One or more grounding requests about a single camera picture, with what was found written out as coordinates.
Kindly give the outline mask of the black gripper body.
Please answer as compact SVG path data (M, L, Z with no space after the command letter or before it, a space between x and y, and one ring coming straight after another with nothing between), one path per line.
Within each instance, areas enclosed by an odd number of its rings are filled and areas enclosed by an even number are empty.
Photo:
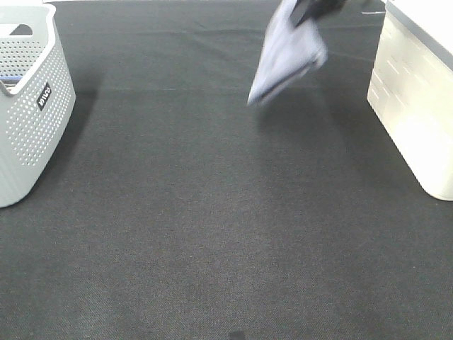
M297 1L290 14L290 22L297 28L309 19L317 21L324 16L337 13L345 4L345 0Z

